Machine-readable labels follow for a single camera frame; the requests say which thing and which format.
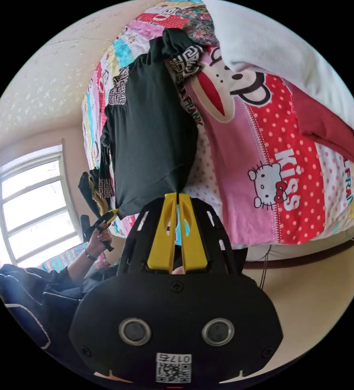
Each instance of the black jacket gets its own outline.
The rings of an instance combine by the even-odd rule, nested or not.
[[[120,218],[166,193],[181,192],[186,184],[198,130],[177,89],[201,69],[202,53],[182,30],[165,29],[150,41],[147,54],[113,79],[101,137],[99,191],[104,198],[111,195],[112,163]]]

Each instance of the hand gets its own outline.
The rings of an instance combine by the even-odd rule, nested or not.
[[[106,249],[103,241],[112,242],[112,236],[109,229],[105,229],[102,232],[99,232],[98,229],[94,229],[86,248],[88,254],[97,258]]]

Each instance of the hello kitty print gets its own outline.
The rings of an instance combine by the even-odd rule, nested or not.
[[[276,204],[284,203],[288,195],[286,193],[287,184],[281,178],[281,165],[263,164],[257,168],[248,171],[251,181],[254,182],[256,197],[254,198],[254,207],[273,210]]]

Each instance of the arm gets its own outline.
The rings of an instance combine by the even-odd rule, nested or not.
[[[97,259],[106,249],[103,241],[112,242],[109,230],[105,229],[100,233],[95,229],[90,237],[87,248],[67,267],[68,275],[74,284],[80,285],[83,282],[84,277],[94,263],[87,255],[89,254],[91,257]]]

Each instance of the bed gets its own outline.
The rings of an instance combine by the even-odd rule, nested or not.
[[[299,134],[284,80],[250,70],[234,73],[225,66],[200,0],[149,8],[125,26],[101,58],[82,103],[89,168],[99,166],[113,77],[170,27],[206,42],[202,71],[180,96],[199,131],[184,192],[214,208],[233,248],[303,245],[354,228],[354,164]],[[126,237],[135,220],[136,215],[115,219],[112,233]]]

